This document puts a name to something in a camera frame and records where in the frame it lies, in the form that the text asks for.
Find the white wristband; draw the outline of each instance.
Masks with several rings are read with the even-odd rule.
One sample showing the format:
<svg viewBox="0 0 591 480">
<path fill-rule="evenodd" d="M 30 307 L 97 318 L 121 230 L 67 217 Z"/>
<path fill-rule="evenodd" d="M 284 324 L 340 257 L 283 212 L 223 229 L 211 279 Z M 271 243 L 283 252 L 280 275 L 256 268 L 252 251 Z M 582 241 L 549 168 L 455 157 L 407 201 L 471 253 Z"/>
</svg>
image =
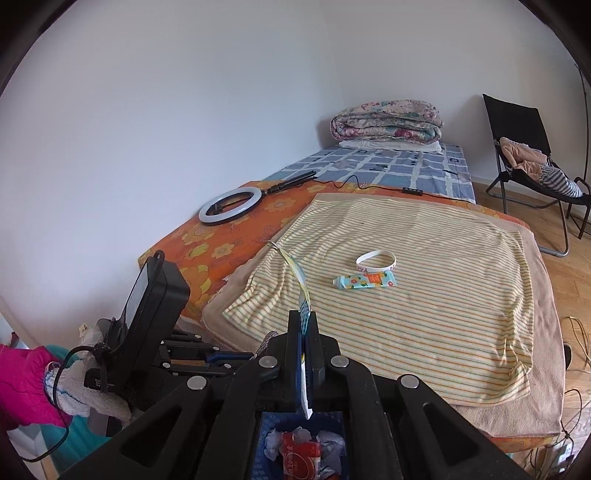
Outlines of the white wristband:
<svg viewBox="0 0 591 480">
<path fill-rule="evenodd" d="M 364 262 L 373 257 L 377 257 L 378 255 L 387 255 L 391 257 L 394 261 L 387 267 L 366 267 L 364 265 L 361 265 L 361 262 Z M 387 272 L 388 270 L 392 270 L 396 266 L 396 255 L 394 255 L 390 250 L 374 250 L 372 252 L 366 253 L 365 255 L 361 255 L 361 257 L 355 260 L 355 266 L 357 267 L 357 270 L 359 270 L 360 272 Z"/>
</svg>

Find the red wrapper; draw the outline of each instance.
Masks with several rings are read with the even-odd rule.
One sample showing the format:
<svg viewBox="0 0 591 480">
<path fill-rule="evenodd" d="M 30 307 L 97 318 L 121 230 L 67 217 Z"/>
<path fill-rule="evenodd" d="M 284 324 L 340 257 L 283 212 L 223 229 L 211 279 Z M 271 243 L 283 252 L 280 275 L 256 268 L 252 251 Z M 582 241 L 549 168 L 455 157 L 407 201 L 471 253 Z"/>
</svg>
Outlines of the red wrapper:
<svg viewBox="0 0 591 480">
<path fill-rule="evenodd" d="M 292 433 L 282 433 L 284 480 L 316 480 L 320 463 L 318 442 L 296 443 Z"/>
</svg>

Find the black shoe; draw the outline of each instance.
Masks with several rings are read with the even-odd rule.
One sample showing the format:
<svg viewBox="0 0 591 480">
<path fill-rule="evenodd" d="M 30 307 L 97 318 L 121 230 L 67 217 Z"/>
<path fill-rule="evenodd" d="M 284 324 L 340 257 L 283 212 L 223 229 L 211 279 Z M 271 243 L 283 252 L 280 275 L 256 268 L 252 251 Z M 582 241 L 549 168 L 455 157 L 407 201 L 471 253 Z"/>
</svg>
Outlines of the black shoe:
<svg viewBox="0 0 591 480">
<path fill-rule="evenodd" d="M 562 342 L 562 345 L 564 347 L 564 369 L 566 370 L 570 366 L 570 361 L 573 359 L 573 349 L 566 342 Z"/>
</svg>

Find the black folding chair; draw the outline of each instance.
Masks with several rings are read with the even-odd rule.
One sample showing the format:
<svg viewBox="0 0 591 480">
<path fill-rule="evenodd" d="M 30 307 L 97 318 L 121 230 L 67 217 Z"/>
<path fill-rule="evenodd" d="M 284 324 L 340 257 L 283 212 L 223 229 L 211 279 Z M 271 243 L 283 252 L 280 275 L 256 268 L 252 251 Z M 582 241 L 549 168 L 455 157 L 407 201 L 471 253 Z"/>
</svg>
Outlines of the black folding chair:
<svg viewBox="0 0 591 480">
<path fill-rule="evenodd" d="M 587 207 L 583 225 L 581 226 L 579 232 L 579 238 L 581 238 L 584 234 L 587 220 L 589 219 L 589 210 L 591 210 L 591 187 L 589 187 L 589 184 L 582 178 L 577 177 L 575 181 L 585 185 L 587 188 L 587 193 L 584 193 L 582 197 L 578 198 L 567 197 L 566 195 L 554 192 L 540 185 L 539 183 L 536 183 L 523 170 L 519 168 L 511 168 L 511 164 L 503 155 L 501 146 L 499 145 L 499 140 L 501 137 L 507 137 L 515 142 L 524 143 L 529 145 L 531 148 L 540 150 L 548 157 L 548 160 L 552 166 L 557 168 L 559 168 L 559 166 L 551 159 L 548 137 L 546 136 L 546 130 L 544 129 L 544 124 L 542 123 L 542 119 L 540 118 L 540 113 L 537 108 L 530 108 L 516 105 L 514 103 L 503 102 L 488 95 L 482 96 L 484 97 L 488 119 L 491 123 L 492 136 L 495 141 L 496 166 L 499 171 L 498 177 L 486 189 L 487 194 L 503 200 L 503 211 L 505 213 L 507 213 L 507 200 L 537 209 L 548 208 L 549 206 L 558 203 L 560 214 L 562 216 L 562 227 L 564 229 L 564 250 L 552 250 L 547 247 L 541 247 L 540 245 L 538 245 L 538 248 L 542 253 L 554 255 L 555 257 L 565 257 L 569 253 L 569 236 L 566 229 L 566 218 L 569 217 L 570 209 L 573 205 L 583 205 Z M 519 183 L 524 187 L 528 187 L 529 189 L 541 193 L 547 197 L 553 198 L 554 200 L 542 205 L 534 205 L 532 203 L 527 203 L 523 202 L 522 200 L 508 197 L 505 193 L 505 183 L 509 181 Z M 497 183 L 501 184 L 501 195 L 497 193 L 491 193 L 491 189 Z M 566 218 L 564 217 L 562 202 L 569 204 L 569 208 L 566 212 Z"/>
</svg>

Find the device screen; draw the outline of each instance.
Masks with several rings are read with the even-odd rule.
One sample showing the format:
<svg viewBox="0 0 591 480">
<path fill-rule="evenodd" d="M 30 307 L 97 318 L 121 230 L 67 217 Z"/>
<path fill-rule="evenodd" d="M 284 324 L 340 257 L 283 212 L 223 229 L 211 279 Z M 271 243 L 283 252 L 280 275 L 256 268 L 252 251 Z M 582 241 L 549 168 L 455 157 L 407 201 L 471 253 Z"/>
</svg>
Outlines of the device screen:
<svg viewBox="0 0 591 480">
<path fill-rule="evenodd" d="M 142 271 L 139 272 L 138 279 L 135 281 L 135 285 L 131 293 L 129 294 L 129 298 L 127 299 L 127 304 L 125 304 L 125 324 L 127 328 L 131 326 L 131 322 L 134 321 L 135 314 L 138 311 L 139 303 L 142 301 L 142 297 L 148 287 L 148 263 L 144 264 Z"/>
</svg>

